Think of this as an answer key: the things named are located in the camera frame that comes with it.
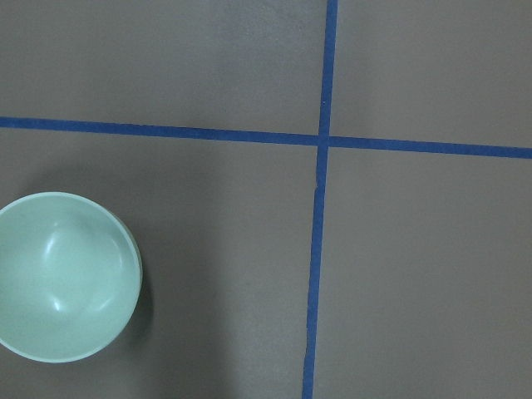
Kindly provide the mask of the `green bowl right near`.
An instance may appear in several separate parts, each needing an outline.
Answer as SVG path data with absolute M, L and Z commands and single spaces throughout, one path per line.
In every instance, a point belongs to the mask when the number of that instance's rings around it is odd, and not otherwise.
M 74 362 L 131 320 L 143 268 L 131 231 L 79 195 L 43 192 L 1 210 L 1 344 L 19 356 Z

